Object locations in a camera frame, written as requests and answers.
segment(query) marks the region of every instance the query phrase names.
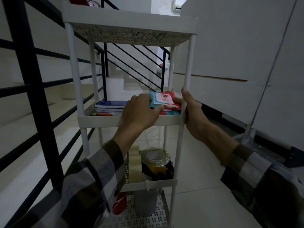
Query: stack of books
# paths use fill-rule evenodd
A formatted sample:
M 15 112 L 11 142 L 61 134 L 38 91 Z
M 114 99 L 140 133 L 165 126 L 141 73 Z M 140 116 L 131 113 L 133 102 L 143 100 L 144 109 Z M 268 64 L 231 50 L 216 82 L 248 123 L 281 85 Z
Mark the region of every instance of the stack of books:
M 96 113 L 105 113 L 99 115 L 121 115 L 127 102 L 128 101 L 99 101 L 94 105 L 94 108 Z

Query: right hand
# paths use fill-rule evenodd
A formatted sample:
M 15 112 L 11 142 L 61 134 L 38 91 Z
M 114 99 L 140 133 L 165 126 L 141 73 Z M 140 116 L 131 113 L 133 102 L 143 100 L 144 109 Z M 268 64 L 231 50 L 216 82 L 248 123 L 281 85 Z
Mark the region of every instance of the right hand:
M 186 127 L 194 138 L 204 142 L 207 137 L 208 126 L 211 123 L 203 113 L 199 103 L 196 102 L 185 87 L 182 87 L 181 94 L 187 103 Z M 173 98 L 173 101 L 181 104 L 180 98 Z

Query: duct tape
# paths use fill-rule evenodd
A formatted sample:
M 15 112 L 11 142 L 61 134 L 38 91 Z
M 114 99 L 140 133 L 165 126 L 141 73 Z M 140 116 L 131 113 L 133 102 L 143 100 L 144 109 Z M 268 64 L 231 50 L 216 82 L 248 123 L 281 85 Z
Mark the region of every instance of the duct tape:
M 170 154 L 162 148 L 150 147 L 140 152 L 141 161 L 154 173 L 166 174 L 165 165 L 171 160 Z
M 141 171 L 141 156 L 139 154 L 139 145 L 133 144 L 129 150 L 129 183 L 142 182 L 143 175 Z

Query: white rolling cart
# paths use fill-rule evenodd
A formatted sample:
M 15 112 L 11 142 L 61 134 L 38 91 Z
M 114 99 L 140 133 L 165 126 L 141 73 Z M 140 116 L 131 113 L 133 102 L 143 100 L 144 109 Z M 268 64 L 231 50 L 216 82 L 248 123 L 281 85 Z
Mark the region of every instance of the white rolling cart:
M 94 42 L 171 47 L 168 88 L 171 91 L 173 66 L 175 59 L 174 48 L 177 45 L 190 40 L 184 80 L 184 86 L 187 89 L 189 88 L 196 38 L 196 18 L 95 8 L 89 6 L 73 5 L 67 2 L 63 2 L 62 13 L 70 50 L 70 63 L 76 92 L 78 124 L 81 128 L 82 143 L 85 154 L 90 153 L 87 128 L 98 128 L 100 144 L 102 144 L 101 128 L 117 127 L 122 123 L 122 121 L 121 116 L 90 117 L 90 113 L 94 111 L 94 104 L 89 106 L 86 110 L 84 109 L 80 88 L 79 67 L 74 43 L 74 31 L 84 38 L 88 39 L 90 42 L 89 48 L 95 102 L 99 101 L 99 97 L 94 57 Z M 163 221 L 165 226 L 162 227 L 173 227 L 173 209 L 178 181 L 179 162 L 181 157 L 181 144 L 184 131 L 183 116 L 185 109 L 186 103 L 183 100 L 181 107 L 182 115 L 161 115 L 154 124 L 155 126 L 179 125 L 173 179 L 132 184 L 128 183 L 128 179 L 126 179 L 126 183 L 122 188 L 122 192 L 127 192 L 143 190 L 146 188 L 163 188 L 172 186 L 170 210 L 168 210 L 165 194 L 163 191 L 161 194 L 162 196 L 159 197 L 158 200 L 158 203 L 162 204 L 162 208 L 165 211 L 166 215 L 165 219 L 167 219 L 167 221 Z M 164 148 L 166 148 L 167 144 L 166 131 L 167 129 L 165 129 Z

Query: gray cup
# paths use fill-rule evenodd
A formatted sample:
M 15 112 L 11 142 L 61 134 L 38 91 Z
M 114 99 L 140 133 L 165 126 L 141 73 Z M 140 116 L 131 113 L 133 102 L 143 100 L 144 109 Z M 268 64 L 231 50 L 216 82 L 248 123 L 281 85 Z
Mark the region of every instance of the gray cup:
M 148 217 L 156 209 L 158 188 L 134 191 L 134 210 L 141 216 Z

